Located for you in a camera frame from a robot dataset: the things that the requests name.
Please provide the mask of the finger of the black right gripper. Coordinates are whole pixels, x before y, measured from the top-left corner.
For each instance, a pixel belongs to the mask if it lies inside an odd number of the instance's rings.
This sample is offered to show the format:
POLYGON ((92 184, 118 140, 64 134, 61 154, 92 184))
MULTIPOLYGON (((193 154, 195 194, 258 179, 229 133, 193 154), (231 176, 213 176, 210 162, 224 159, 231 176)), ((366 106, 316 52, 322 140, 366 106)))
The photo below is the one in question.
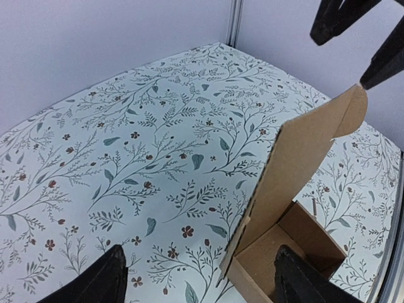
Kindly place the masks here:
POLYGON ((403 71, 403 18, 374 54, 369 67, 360 78, 365 90, 403 71))
POLYGON ((310 37, 317 45, 324 45, 342 34, 380 2, 381 0, 321 0, 310 37))

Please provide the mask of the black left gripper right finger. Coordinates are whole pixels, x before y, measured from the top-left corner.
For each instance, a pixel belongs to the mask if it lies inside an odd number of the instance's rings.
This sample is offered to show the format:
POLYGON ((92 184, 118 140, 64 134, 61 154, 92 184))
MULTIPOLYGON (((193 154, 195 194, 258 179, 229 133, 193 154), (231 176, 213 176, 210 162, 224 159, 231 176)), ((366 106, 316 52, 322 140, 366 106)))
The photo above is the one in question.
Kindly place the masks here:
POLYGON ((355 303, 359 299, 329 282, 285 244, 275 258, 275 301, 355 303))

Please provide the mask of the brown cardboard box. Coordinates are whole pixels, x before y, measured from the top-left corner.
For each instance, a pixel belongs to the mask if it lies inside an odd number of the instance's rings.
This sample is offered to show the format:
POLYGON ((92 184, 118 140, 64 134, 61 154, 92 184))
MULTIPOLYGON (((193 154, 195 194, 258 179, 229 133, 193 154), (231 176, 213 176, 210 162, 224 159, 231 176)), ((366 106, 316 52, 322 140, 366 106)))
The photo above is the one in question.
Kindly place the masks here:
POLYGON ((282 249, 297 255, 329 280, 345 252, 295 197, 309 182, 335 140, 356 131, 367 111, 360 85, 285 122, 220 263, 247 302, 276 302, 275 258, 282 249))

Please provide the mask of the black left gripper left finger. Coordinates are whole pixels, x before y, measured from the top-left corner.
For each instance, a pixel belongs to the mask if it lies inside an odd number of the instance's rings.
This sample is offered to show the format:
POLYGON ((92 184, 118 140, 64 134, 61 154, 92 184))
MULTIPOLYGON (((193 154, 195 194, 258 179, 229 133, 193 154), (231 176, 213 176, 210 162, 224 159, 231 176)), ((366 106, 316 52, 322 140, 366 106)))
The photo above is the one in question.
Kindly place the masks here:
POLYGON ((121 245, 113 245, 82 274, 40 303, 98 303, 125 301, 128 267, 121 245))

